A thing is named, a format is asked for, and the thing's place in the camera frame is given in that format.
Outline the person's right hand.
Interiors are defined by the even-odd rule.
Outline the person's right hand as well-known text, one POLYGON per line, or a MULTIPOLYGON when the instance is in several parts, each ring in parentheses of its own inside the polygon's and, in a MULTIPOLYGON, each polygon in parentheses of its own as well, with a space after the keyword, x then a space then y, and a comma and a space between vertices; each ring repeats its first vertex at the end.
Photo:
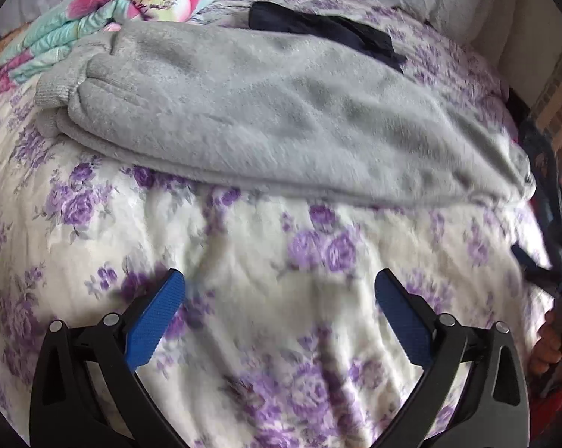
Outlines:
POLYGON ((529 373, 540 376, 552 366, 561 362, 561 335, 555 332, 554 311, 547 311, 544 323, 538 330, 538 340, 534 345, 528 361, 529 373))

